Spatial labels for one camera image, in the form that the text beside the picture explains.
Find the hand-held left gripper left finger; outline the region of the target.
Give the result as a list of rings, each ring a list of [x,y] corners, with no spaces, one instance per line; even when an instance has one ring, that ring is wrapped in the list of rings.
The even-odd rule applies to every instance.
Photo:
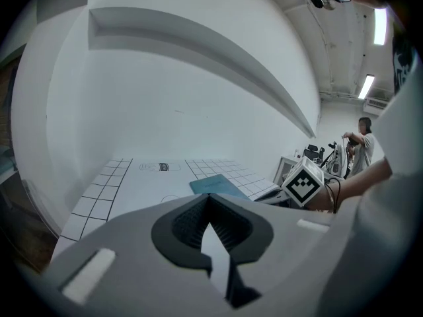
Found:
[[[228,304],[206,271],[185,269],[157,251],[151,229],[184,197],[113,218],[58,256],[40,292],[61,316],[220,316]]]

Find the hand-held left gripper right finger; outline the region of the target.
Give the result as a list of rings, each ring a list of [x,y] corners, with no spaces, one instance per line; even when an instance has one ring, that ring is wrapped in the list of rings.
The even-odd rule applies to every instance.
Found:
[[[310,254],[333,220],[328,213],[220,194],[210,195],[210,215],[211,316],[264,298]]]

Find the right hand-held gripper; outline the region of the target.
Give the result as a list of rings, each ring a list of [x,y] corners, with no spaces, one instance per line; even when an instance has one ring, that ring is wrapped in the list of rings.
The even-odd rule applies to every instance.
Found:
[[[302,208],[325,185],[323,171],[309,158],[281,158],[274,183],[281,190],[271,190],[255,202],[280,204],[291,201]]]

